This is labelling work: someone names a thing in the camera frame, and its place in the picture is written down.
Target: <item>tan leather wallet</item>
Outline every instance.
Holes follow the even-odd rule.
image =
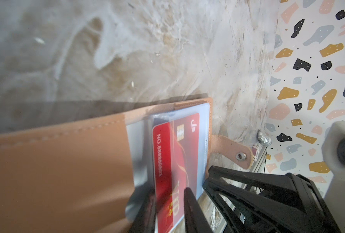
[[[220,153],[249,168],[248,147],[211,135],[211,98],[0,135],[0,232],[127,231],[134,181],[126,125],[202,103],[210,103],[208,157]]]

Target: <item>white marble surface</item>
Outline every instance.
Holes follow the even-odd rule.
[[[251,145],[265,126],[278,5],[0,1],[0,133],[195,95],[214,99],[213,133]]]

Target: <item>wallet strap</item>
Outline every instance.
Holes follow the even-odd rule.
[[[249,147],[222,135],[212,135],[210,154],[211,153],[222,154],[243,169],[249,169],[254,160],[254,155]]]

